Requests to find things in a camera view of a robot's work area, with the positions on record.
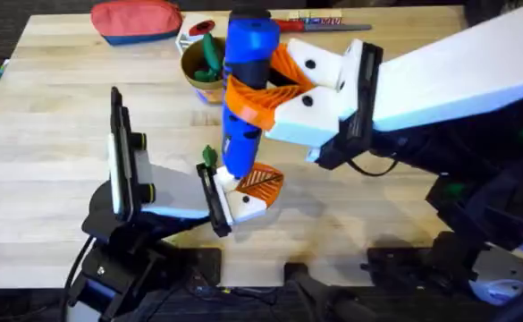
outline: wooden tabletop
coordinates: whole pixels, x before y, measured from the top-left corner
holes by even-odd
[[[347,9],[342,17],[373,29],[283,40],[341,53],[360,38],[390,59],[464,28],[460,7]],[[179,59],[172,39],[110,47],[88,14],[30,17],[0,83],[0,287],[63,285],[87,238],[80,225],[89,198],[108,177],[111,86],[123,93],[132,128],[148,134],[154,164],[193,173],[206,144],[219,148],[220,107],[199,101]],[[307,164],[305,154],[263,139],[257,160],[285,174],[268,214],[223,239],[204,225],[173,242],[224,249],[224,285],[278,285],[292,259],[323,282],[362,285],[370,284],[359,269],[367,247],[426,246],[446,229],[425,202],[431,174],[399,165],[366,178],[346,165],[329,172]],[[370,155],[356,161],[377,172],[391,163]]]

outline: dark carpet floor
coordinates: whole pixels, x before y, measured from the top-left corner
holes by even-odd
[[[370,309],[392,314],[402,321],[417,322],[484,322],[490,321],[496,308],[465,296],[447,298],[428,291],[407,294],[390,294],[372,287],[353,289],[362,303]],[[276,304],[267,305],[250,299],[226,295],[219,301],[204,301],[185,291],[172,295],[151,317],[151,321],[167,322],[303,322],[308,315],[297,293],[292,289],[278,291]],[[60,290],[0,290],[0,321],[47,322],[58,319]],[[140,306],[135,318],[128,316],[119,322],[148,321],[149,315],[164,298],[163,293],[153,294],[153,300]]]

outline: black bolt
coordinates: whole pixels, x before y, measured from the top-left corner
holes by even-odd
[[[314,60],[308,59],[307,61],[305,61],[305,66],[307,66],[307,68],[309,69],[315,69],[316,63]]]
[[[305,106],[312,106],[313,105],[313,98],[310,97],[309,95],[305,95],[301,100],[303,101],[303,104]]]

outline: orange gripper pad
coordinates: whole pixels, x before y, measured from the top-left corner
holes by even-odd
[[[271,56],[271,67],[295,81],[302,87],[303,93],[315,87],[305,73],[297,66],[295,61],[287,52],[287,45],[279,44]]]
[[[225,104],[239,118],[269,131],[275,124],[274,110],[282,103],[315,87],[287,53],[287,46],[279,44],[271,56],[271,67],[299,85],[274,89],[251,89],[233,76],[227,78]]]
[[[270,165],[256,162],[251,172],[240,180],[235,190],[262,199],[269,208],[279,197],[284,179],[285,176],[281,171]]]
[[[239,118],[265,131],[275,123],[275,109],[282,103],[302,94],[298,85],[281,86],[274,89],[252,89],[229,75],[225,104]]]

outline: white bracket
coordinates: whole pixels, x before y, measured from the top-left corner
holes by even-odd
[[[287,51],[317,86],[275,109],[267,138],[318,148],[339,132],[339,121],[358,108],[358,80],[363,42],[354,39],[344,55],[337,55],[298,39]]]

